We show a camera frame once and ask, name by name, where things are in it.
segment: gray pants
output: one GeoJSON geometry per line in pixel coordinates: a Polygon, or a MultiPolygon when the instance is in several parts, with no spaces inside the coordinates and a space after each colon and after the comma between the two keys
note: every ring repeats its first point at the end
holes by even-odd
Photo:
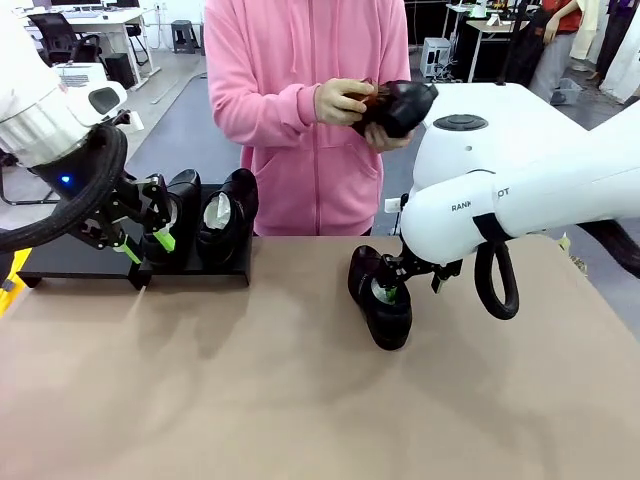
{"type": "Polygon", "coordinates": [[[553,42],[546,46],[538,62],[529,90],[547,103],[551,102],[553,91],[560,85],[562,74],[569,66],[571,47],[575,38],[576,33],[556,35],[553,42]]]}

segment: plastic container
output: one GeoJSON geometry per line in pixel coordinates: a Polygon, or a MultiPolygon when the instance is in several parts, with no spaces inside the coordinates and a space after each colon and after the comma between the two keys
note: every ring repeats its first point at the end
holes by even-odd
{"type": "Polygon", "coordinates": [[[574,105],[582,92],[582,87],[570,78],[561,78],[560,86],[553,91],[551,105],[574,105]]]}

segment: black bag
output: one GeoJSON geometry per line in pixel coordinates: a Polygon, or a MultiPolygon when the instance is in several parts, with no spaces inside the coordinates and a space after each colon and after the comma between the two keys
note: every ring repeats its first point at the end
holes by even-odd
{"type": "Polygon", "coordinates": [[[544,32],[551,13],[539,8],[529,24],[515,34],[513,57],[507,69],[506,81],[528,87],[544,52],[544,32]]]}

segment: pink hoodie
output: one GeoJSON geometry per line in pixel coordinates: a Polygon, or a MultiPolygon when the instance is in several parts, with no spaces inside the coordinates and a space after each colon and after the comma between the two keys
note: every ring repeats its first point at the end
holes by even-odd
{"type": "Polygon", "coordinates": [[[213,118],[258,180],[259,235],[360,235],[382,160],[353,129],[316,123],[331,78],[409,79],[403,0],[207,0],[213,118]]]}

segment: black platform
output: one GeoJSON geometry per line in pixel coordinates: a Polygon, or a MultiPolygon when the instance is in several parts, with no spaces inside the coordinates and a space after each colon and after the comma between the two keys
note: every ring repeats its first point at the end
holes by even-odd
{"type": "MultiPolygon", "coordinates": [[[[202,203],[220,185],[202,186],[202,203]]],[[[129,235],[139,240],[142,227],[130,221],[123,222],[129,235]]],[[[251,271],[251,244],[249,235],[245,244],[223,267],[207,269],[195,250],[195,241],[183,262],[175,267],[156,268],[146,260],[136,265],[124,253],[112,249],[96,250],[71,235],[34,248],[18,275],[27,286],[34,288],[43,278],[126,279],[138,290],[148,285],[154,276],[232,276],[241,277],[247,285],[251,271]]]]}

